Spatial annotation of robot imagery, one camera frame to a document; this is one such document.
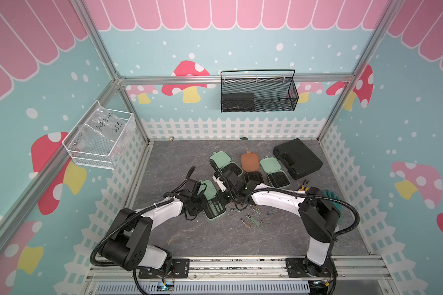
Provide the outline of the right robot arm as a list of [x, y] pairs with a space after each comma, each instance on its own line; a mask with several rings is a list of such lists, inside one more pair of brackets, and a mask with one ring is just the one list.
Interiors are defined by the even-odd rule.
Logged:
[[[332, 249], [339, 236], [353, 231], [360, 223], [358, 211], [343, 200], [327, 197], [318, 188], [301, 191], [274, 188], [258, 181], [246, 182], [234, 173], [215, 172], [213, 180], [228, 193], [237, 205], [259, 205], [284, 210], [301, 218], [310, 236], [309, 246], [301, 267], [307, 276], [319, 277], [332, 260]], [[341, 216], [339, 204], [354, 215], [348, 227], [337, 230]]]

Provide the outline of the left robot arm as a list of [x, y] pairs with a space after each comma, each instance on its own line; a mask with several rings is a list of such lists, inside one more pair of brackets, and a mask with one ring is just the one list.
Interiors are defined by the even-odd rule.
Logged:
[[139, 211], [120, 210], [106, 235], [92, 250], [90, 262], [97, 267], [118, 266], [126, 271], [147, 270], [165, 277], [172, 271], [172, 254], [148, 242], [152, 230], [184, 214], [196, 217], [206, 206], [207, 185], [186, 179], [182, 188]]

